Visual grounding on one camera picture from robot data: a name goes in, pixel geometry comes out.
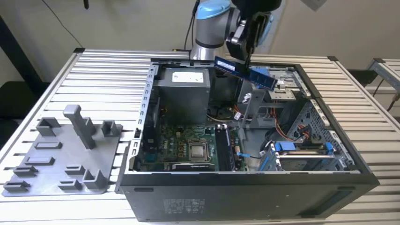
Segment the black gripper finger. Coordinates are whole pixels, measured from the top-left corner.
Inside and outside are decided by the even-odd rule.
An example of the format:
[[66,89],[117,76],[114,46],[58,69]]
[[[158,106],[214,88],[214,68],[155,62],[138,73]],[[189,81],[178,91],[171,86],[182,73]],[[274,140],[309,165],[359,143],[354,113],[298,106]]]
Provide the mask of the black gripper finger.
[[239,53],[237,59],[239,60],[237,71],[242,74],[249,73],[251,56],[259,44],[259,37],[263,34],[266,24],[266,14],[257,13],[245,25],[243,32],[239,37]]
[[227,47],[230,54],[234,58],[241,61],[246,61],[249,53],[247,53],[247,20],[241,20],[239,25],[227,36]]

